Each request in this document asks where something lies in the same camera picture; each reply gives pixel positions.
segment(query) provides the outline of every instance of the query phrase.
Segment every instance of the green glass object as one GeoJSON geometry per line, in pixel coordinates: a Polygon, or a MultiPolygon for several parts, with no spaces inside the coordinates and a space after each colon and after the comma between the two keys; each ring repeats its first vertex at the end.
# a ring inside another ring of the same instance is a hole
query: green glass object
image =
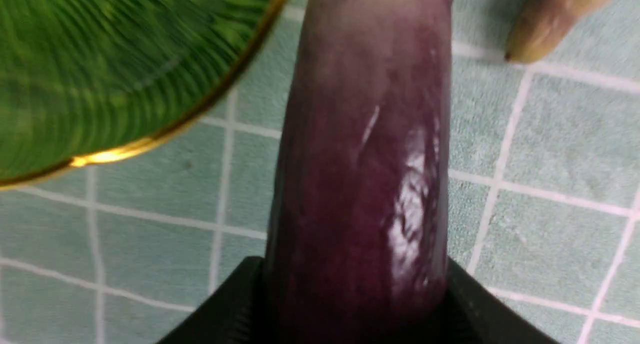
{"type": "Polygon", "coordinates": [[[286,0],[0,0],[0,188],[149,150],[245,68],[286,0]]]}

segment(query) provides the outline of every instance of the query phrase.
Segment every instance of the white grout line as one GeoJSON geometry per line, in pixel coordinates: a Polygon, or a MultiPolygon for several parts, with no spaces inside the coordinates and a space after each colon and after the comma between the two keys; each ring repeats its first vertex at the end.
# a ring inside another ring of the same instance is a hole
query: white grout line
{"type": "Polygon", "coordinates": [[[536,72],[559,77],[562,79],[570,79],[585,84],[600,86],[601,88],[623,91],[634,95],[640,95],[640,82],[622,77],[604,75],[597,72],[588,72],[552,63],[537,63],[533,65],[536,72]]]}
{"type": "Polygon", "coordinates": [[[109,214],[116,214],[121,216],[130,216],[132,218],[139,218],[151,221],[158,221],[160,223],[174,224],[185,227],[200,228],[203,230],[222,230],[223,232],[235,235],[244,235],[247,237],[253,237],[256,239],[266,239],[264,232],[240,228],[231,226],[221,226],[208,221],[201,221],[196,219],[179,218],[176,216],[169,216],[164,214],[157,214],[156,212],[140,211],[135,209],[128,209],[125,207],[118,207],[113,205],[106,205],[103,203],[89,203],[86,200],[73,198],[72,196],[66,196],[64,194],[51,193],[39,189],[38,187],[19,187],[16,191],[22,193],[31,194],[40,198],[49,199],[55,202],[68,203],[70,205],[77,205],[81,207],[94,207],[100,212],[108,212],[109,214]]]}
{"type": "MultiPolygon", "coordinates": [[[[98,191],[98,177],[96,166],[87,168],[86,180],[86,200],[88,203],[95,203],[98,191]]],[[[105,344],[105,310],[104,310],[104,287],[105,287],[105,265],[100,250],[100,239],[98,238],[98,215],[94,207],[88,206],[87,209],[87,225],[89,226],[89,245],[91,247],[91,255],[93,256],[93,269],[96,281],[96,310],[95,310],[95,327],[96,327],[96,344],[105,344]]]]}
{"type": "Polygon", "coordinates": [[[184,311],[184,312],[193,312],[196,308],[189,305],[179,305],[173,303],[166,303],[164,301],[153,300],[150,298],[145,298],[144,296],[140,296],[138,294],[130,293],[121,289],[114,289],[112,287],[105,287],[105,294],[119,296],[121,298],[127,298],[133,301],[137,301],[139,303],[143,303],[146,305],[150,305],[153,307],[159,307],[161,309],[167,310],[176,310],[176,311],[184,311]]]}
{"type": "Polygon", "coordinates": [[[494,183],[493,178],[483,177],[481,175],[475,175],[470,173],[463,173],[462,171],[449,169],[449,177],[455,180],[471,182],[473,184],[491,186],[494,183]]]}
{"type": "Polygon", "coordinates": [[[605,314],[603,312],[597,312],[595,313],[595,316],[596,319],[611,321],[612,323],[640,329],[640,320],[628,319],[627,317],[620,315],[605,314]]]}
{"type": "MultiPolygon", "coordinates": [[[[91,289],[91,290],[98,290],[99,285],[97,285],[96,283],[93,282],[89,282],[86,280],[82,280],[79,278],[74,278],[73,276],[68,276],[62,273],[58,273],[57,271],[53,271],[53,270],[49,270],[49,269],[43,269],[43,268],[39,268],[35,265],[32,264],[28,264],[26,262],[21,262],[18,260],[13,260],[13,259],[7,259],[6,257],[0,257],[0,265],[4,265],[4,266],[9,266],[11,268],[14,269],[20,269],[23,271],[28,271],[29,273],[35,274],[35,275],[40,275],[40,276],[46,276],[48,278],[54,278],[57,280],[60,280],[62,282],[66,282],[67,284],[70,285],[75,285],[78,287],[84,287],[84,289],[91,289]]],[[[143,296],[140,296],[138,294],[134,294],[134,293],[130,293],[128,291],[124,291],[121,289],[114,289],[112,287],[104,287],[103,288],[103,292],[105,294],[110,294],[113,296],[120,296],[122,298],[128,298],[134,301],[138,301],[140,303],[145,303],[147,305],[150,306],[154,306],[154,307],[159,307],[159,308],[163,308],[163,309],[169,309],[169,310],[180,310],[180,311],[186,311],[186,312],[192,312],[194,311],[193,307],[187,306],[187,305],[177,305],[177,304],[173,304],[173,303],[166,303],[164,301],[158,301],[158,300],[153,300],[153,299],[148,299],[145,298],[143,296]]]]}
{"type": "Polygon", "coordinates": [[[498,201],[498,192],[500,191],[500,185],[503,181],[502,178],[504,176],[504,170],[509,159],[509,150],[512,147],[512,141],[514,141],[516,127],[518,126],[518,122],[520,121],[522,109],[527,102],[526,98],[529,94],[528,92],[531,89],[534,75],[535,74],[533,70],[526,70],[519,85],[520,87],[518,89],[518,95],[516,96],[516,99],[514,101],[514,108],[512,109],[511,115],[509,117],[509,123],[507,124],[507,129],[505,131],[502,146],[500,148],[500,155],[498,156],[498,160],[496,161],[496,172],[494,173],[493,183],[491,185],[491,189],[489,190],[489,194],[487,195],[486,203],[484,205],[485,209],[480,219],[480,226],[478,227],[476,242],[473,245],[473,253],[471,254],[471,259],[469,260],[469,264],[466,268],[470,275],[473,275],[473,273],[475,273],[475,269],[478,267],[478,262],[480,261],[480,254],[482,253],[482,248],[485,243],[484,239],[487,235],[487,232],[489,232],[489,223],[491,221],[491,216],[494,214],[493,208],[496,206],[495,204],[498,201]]]}
{"type": "Polygon", "coordinates": [[[496,289],[494,287],[488,287],[487,290],[489,290],[489,292],[491,294],[494,294],[495,296],[498,296],[498,297],[501,297],[501,298],[505,298],[505,299],[511,299],[511,300],[514,300],[514,301],[522,301],[522,302],[525,302],[525,303],[532,303],[532,304],[535,304],[535,305],[540,305],[540,306],[549,307],[549,308],[552,308],[552,309],[571,312],[573,314],[578,314],[578,315],[587,316],[587,315],[590,314],[589,309],[585,309],[585,308],[582,308],[582,307],[577,307],[577,306],[574,306],[574,305],[569,305],[569,304],[566,304],[566,303],[560,303],[558,301],[542,299],[542,298],[538,298],[538,297],[535,297],[535,296],[530,296],[530,295],[527,295],[527,294],[514,293],[512,291],[503,290],[503,289],[496,289]]]}
{"type": "MultiPolygon", "coordinates": [[[[29,273],[33,273],[35,275],[54,278],[54,279],[57,279],[57,280],[61,280],[62,282],[66,282],[67,284],[76,285],[76,286],[79,286],[79,287],[84,287],[85,289],[98,290],[98,285],[96,285],[93,282],[89,282],[89,281],[86,281],[86,280],[74,278],[72,276],[64,275],[62,273],[58,273],[57,271],[39,268],[39,267],[37,267],[35,265],[27,264],[25,262],[21,262],[21,261],[18,261],[18,260],[13,260],[13,259],[7,259],[7,258],[4,258],[4,257],[0,257],[0,265],[9,266],[9,267],[12,267],[14,269],[20,269],[20,270],[23,270],[23,271],[28,271],[29,273]]],[[[530,295],[521,294],[521,293],[514,293],[512,291],[503,290],[503,289],[496,289],[496,288],[493,288],[493,287],[489,287],[487,289],[489,290],[489,292],[491,292],[495,296],[498,296],[498,297],[501,297],[501,298],[507,298],[507,299],[511,299],[511,300],[514,300],[514,301],[522,301],[522,302],[526,302],[526,303],[532,303],[534,305],[540,305],[540,306],[549,307],[549,308],[562,310],[562,311],[566,311],[566,312],[571,312],[573,314],[580,314],[580,315],[584,315],[584,316],[587,316],[587,315],[589,315],[591,313],[591,311],[588,310],[588,309],[576,307],[574,305],[569,305],[569,304],[566,304],[566,303],[560,303],[558,301],[537,298],[535,296],[530,296],[530,295]]],[[[150,299],[150,298],[146,298],[144,296],[140,296],[138,294],[130,293],[130,292],[125,291],[125,290],[114,289],[112,287],[104,287],[103,291],[104,291],[105,294],[109,294],[109,295],[112,295],[112,296],[119,296],[119,297],[122,297],[122,298],[127,298],[127,299],[130,299],[130,300],[133,300],[133,301],[137,301],[139,303],[144,303],[146,305],[150,305],[150,306],[153,306],[153,307],[159,307],[159,308],[162,308],[162,309],[177,310],[177,311],[183,311],[183,312],[193,312],[195,310],[194,307],[191,307],[191,306],[188,306],[188,305],[178,305],[178,304],[173,304],[173,303],[167,303],[167,302],[164,302],[164,301],[153,300],[153,299],[150,299]]],[[[618,323],[620,325],[632,326],[632,327],[640,328],[640,321],[635,320],[635,319],[629,319],[627,317],[622,317],[622,316],[619,316],[619,315],[605,314],[605,313],[602,313],[602,312],[598,312],[596,314],[596,318],[601,319],[601,320],[611,321],[613,323],[618,323]]]]}
{"type": "MultiPolygon", "coordinates": [[[[234,123],[236,122],[236,105],[238,100],[238,91],[233,89],[229,94],[229,106],[226,109],[226,121],[228,127],[224,130],[224,152],[222,153],[222,173],[220,177],[220,192],[217,198],[217,217],[216,222],[218,225],[224,225],[226,220],[226,208],[227,201],[229,200],[229,187],[231,186],[231,161],[233,160],[234,149],[234,123]]],[[[211,244],[211,258],[210,258],[210,278],[209,278],[209,293],[213,293],[217,288],[218,274],[220,271],[220,257],[222,255],[222,237],[224,233],[221,230],[217,230],[213,233],[213,241],[211,244]]]]}
{"type": "Polygon", "coordinates": [[[629,244],[631,243],[631,239],[634,234],[633,232],[636,228],[635,227],[636,221],[640,219],[640,216],[638,216],[638,213],[637,213],[639,209],[640,209],[640,188],[638,189],[635,195],[635,199],[633,200],[633,209],[629,214],[629,219],[626,223],[627,225],[624,227],[625,231],[622,233],[622,239],[620,240],[620,244],[617,246],[617,250],[615,251],[615,256],[613,257],[613,262],[611,264],[611,267],[609,268],[608,273],[606,274],[606,277],[598,290],[598,294],[594,300],[594,305],[592,306],[591,314],[587,317],[587,320],[584,323],[584,326],[582,327],[583,329],[582,329],[582,332],[580,333],[580,339],[578,339],[578,344],[586,344],[587,340],[589,339],[589,334],[592,330],[591,329],[592,326],[594,325],[594,319],[597,315],[597,312],[600,311],[600,307],[602,306],[602,303],[604,302],[604,299],[607,295],[606,293],[609,291],[608,289],[611,286],[611,282],[613,281],[613,278],[616,275],[615,273],[617,273],[618,271],[617,269],[620,267],[620,265],[625,259],[625,252],[629,247],[629,244]]]}
{"type": "Polygon", "coordinates": [[[556,309],[556,310],[561,310],[561,311],[564,311],[564,312],[570,312],[571,314],[576,314],[576,315],[582,315],[582,316],[594,315],[594,317],[596,319],[600,319],[600,320],[604,320],[604,321],[610,321],[612,323],[616,323],[616,324],[620,324],[620,325],[624,325],[624,326],[631,326],[631,327],[634,327],[634,328],[640,328],[640,320],[629,319],[628,317],[623,317],[623,316],[620,316],[620,315],[605,314],[604,312],[595,312],[594,313],[591,310],[585,309],[583,307],[578,307],[578,306],[575,306],[575,305],[569,305],[567,303],[560,303],[559,301],[553,301],[553,300],[538,298],[536,296],[531,296],[531,295],[527,295],[527,294],[514,293],[514,292],[508,291],[508,290],[496,289],[494,287],[487,287],[487,290],[489,290],[489,292],[491,294],[494,294],[495,296],[497,296],[499,298],[510,299],[510,300],[513,300],[513,301],[521,301],[523,303],[531,303],[531,304],[534,304],[534,305],[548,307],[550,309],[556,309]]]}
{"type": "Polygon", "coordinates": [[[242,123],[229,123],[227,121],[218,119],[218,118],[201,118],[201,123],[207,125],[213,125],[217,127],[222,127],[224,129],[233,129],[235,131],[242,131],[249,134],[256,134],[259,136],[271,137],[274,139],[280,140],[282,133],[278,130],[274,129],[266,129],[264,127],[258,127],[254,125],[242,124],[242,123]]]}
{"type": "Polygon", "coordinates": [[[617,207],[615,205],[609,205],[607,203],[594,202],[582,198],[576,198],[566,194],[555,193],[553,191],[546,191],[542,189],[535,189],[534,187],[524,186],[521,184],[515,184],[513,182],[501,182],[500,188],[506,191],[512,191],[518,194],[525,194],[528,196],[534,196],[535,198],[542,198],[558,203],[566,203],[567,205],[582,207],[585,209],[595,210],[599,212],[606,212],[607,214],[617,216],[629,216],[631,214],[630,209],[624,207],[617,207]]]}

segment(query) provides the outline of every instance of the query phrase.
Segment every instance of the purple cylindrical object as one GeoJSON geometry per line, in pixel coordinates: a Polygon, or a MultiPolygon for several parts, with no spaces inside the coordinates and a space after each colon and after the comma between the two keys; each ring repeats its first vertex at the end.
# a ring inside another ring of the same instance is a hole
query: purple cylindrical object
{"type": "Polygon", "coordinates": [[[446,291],[452,0],[309,0],[265,288],[278,342],[373,342],[446,291]]]}

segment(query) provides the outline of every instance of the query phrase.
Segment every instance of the gold rim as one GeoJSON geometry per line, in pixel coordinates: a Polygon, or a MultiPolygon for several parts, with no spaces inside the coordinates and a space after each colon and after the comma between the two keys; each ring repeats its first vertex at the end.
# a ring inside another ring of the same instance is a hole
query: gold rim
{"type": "Polygon", "coordinates": [[[0,190],[14,189],[18,186],[33,184],[34,182],[62,175],[73,168],[82,168],[84,166],[94,164],[107,164],[109,162],[121,161],[144,154],[145,152],[166,143],[174,136],[185,131],[190,125],[194,124],[198,118],[211,109],[224,96],[224,94],[229,91],[233,83],[245,71],[254,56],[256,56],[256,53],[262,47],[265,38],[274,26],[274,23],[279,17],[279,13],[281,13],[286,1],[287,0],[271,0],[269,7],[265,12],[265,18],[263,18],[262,22],[258,26],[256,34],[249,41],[249,45],[247,45],[246,50],[238,57],[238,60],[233,65],[229,73],[222,78],[220,84],[215,87],[211,93],[205,95],[204,98],[201,99],[200,103],[196,105],[194,109],[189,111],[189,113],[186,113],[180,120],[169,125],[169,127],[160,130],[156,134],[143,137],[126,145],[102,150],[93,154],[71,157],[71,159],[50,168],[46,168],[45,170],[41,170],[30,175],[25,175],[23,177],[13,178],[11,180],[0,180],[0,190]]]}

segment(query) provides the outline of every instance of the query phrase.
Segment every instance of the black holder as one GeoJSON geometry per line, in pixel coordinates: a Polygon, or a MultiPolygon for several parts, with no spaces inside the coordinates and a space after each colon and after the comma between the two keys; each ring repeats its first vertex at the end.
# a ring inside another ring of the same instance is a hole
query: black holder
{"type": "MultiPolygon", "coordinates": [[[[263,258],[247,257],[218,290],[158,344],[269,342],[263,307],[263,258]]],[[[454,260],[439,310],[442,337],[407,334],[385,342],[432,344],[558,344],[496,299],[454,260]]]]}

